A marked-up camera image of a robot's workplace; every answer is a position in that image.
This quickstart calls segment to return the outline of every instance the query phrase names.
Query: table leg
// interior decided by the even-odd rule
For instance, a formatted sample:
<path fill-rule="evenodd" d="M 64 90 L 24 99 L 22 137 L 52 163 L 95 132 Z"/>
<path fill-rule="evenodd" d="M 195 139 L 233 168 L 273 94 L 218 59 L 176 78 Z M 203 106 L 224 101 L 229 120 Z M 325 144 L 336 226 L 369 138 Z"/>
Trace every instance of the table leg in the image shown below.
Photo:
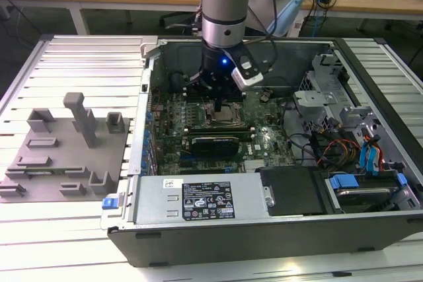
<path fill-rule="evenodd" d="M 0 6 L 0 18 L 3 20 L 9 20 L 11 18 L 6 6 Z"/>
<path fill-rule="evenodd" d="M 358 31 L 364 31 L 364 28 L 367 24 L 367 22 L 369 21 L 369 19 L 362 19 L 357 27 Z"/>
<path fill-rule="evenodd" d="M 80 36 L 86 36 L 90 34 L 87 21 L 85 20 L 81 10 L 79 8 L 69 8 L 72 16 L 73 23 L 77 29 L 77 33 Z"/>
<path fill-rule="evenodd" d="M 132 19 L 132 14 L 130 10 L 125 10 L 125 17 L 126 17 L 126 23 L 127 24 L 132 24 L 132 22 L 134 21 Z"/>

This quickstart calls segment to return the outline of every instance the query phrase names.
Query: blue release tab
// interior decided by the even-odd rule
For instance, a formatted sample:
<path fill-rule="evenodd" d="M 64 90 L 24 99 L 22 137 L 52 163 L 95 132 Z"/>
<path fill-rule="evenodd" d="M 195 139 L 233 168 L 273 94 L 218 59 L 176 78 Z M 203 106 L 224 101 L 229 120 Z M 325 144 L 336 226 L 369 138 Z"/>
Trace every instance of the blue release tab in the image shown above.
<path fill-rule="evenodd" d="M 329 179 L 334 190 L 338 188 L 358 188 L 358 182 L 353 174 L 337 174 Z"/>
<path fill-rule="evenodd" d="M 406 186 L 408 184 L 407 179 L 405 178 L 405 175 L 403 173 L 398 173 L 397 178 L 401 186 Z"/>
<path fill-rule="evenodd" d="M 106 198 L 103 198 L 103 202 L 102 202 L 101 208 L 103 208 L 104 210 L 107 210 L 107 209 L 117 209 L 118 208 L 118 203 L 119 203 L 119 199 L 118 198 L 106 197 Z"/>

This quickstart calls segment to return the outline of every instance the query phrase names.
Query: aluminum extrusion table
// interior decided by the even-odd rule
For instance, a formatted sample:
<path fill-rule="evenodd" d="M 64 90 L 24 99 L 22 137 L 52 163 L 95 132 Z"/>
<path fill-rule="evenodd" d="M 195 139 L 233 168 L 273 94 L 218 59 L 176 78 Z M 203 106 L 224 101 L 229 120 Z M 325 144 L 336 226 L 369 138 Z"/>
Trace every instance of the aluminum extrusion table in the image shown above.
<path fill-rule="evenodd" d="M 372 40 L 347 42 L 367 59 L 372 76 L 384 81 L 396 76 L 393 82 L 380 83 L 393 106 L 399 103 L 400 107 L 405 96 L 421 98 L 420 88 L 407 82 L 412 80 L 412 72 L 389 47 Z M 0 103 L 0 179 L 29 130 L 25 120 L 30 110 L 49 107 L 55 117 L 70 117 L 61 103 L 69 90 L 82 91 L 87 107 L 93 108 L 96 116 L 118 109 L 134 122 L 143 75 L 140 43 L 141 36 L 56 36 L 40 41 Z M 369 47 L 374 54 L 360 53 Z M 376 68 L 376 62 L 388 65 Z M 413 87 L 417 91 L 407 91 Z M 408 124 L 417 127 L 423 111 L 414 110 L 403 115 Z M 126 187 L 131 143 L 129 134 L 120 187 Z M 423 234 L 380 252 L 136 269 L 100 228 L 101 213 L 99 201 L 1 204 L 0 281 L 113 281 L 124 277 L 148 282 L 364 282 L 421 281 L 423 276 Z M 349 273 L 352 275 L 334 277 Z"/>

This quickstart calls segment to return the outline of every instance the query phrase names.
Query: floor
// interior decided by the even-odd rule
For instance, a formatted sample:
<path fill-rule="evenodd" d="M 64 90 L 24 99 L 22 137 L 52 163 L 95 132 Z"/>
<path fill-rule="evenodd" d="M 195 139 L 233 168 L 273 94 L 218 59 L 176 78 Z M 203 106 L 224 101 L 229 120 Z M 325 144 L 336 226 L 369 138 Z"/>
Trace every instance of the floor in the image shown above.
<path fill-rule="evenodd" d="M 75 34 L 69 12 L 66 9 L 24 8 L 23 13 L 44 34 Z M 134 23 L 125 23 L 124 11 L 86 10 L 91 34 L 172 34 L 179 35 L 182 30 L 165 30 L 159 26 L 159 17 L 164 13 L 134 11 Z M 31 52 L 31 46 L 38 40 L 38 33 L 15 9 L 10 20 L 3 21 L 0 27 L 0 96 L 3 96 L 19 69 Z M 169 19 L 178 22 L 180 18 Z M 314 21 L 305 26 L 300 36 L 311 36 Z M 418 22 L 394 21 L 390 30 L 385 29 L 387 21 L 369 20 L 365 31 L 357 30 L 358 19 L 328 18 L 317 36 L 347 38 L 384 38 L 388 44 L 408 63 L 417 49 L 423 45 L 423 33 L 416 29 Z M 413 61 L 411 68 L 423 77 L 423 52 Z"/>

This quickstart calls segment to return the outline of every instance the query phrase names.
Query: white sticker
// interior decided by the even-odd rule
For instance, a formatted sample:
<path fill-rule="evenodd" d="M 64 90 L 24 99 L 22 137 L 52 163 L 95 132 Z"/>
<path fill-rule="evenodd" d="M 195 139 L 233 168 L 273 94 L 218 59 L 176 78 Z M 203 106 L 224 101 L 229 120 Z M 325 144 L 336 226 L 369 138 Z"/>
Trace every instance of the white sticker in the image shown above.
<path fill-rule="evenodd" d="M 182 183 L 184 183 L 182 178 L 165 178 L 163 188 L 182 188 Z"/>

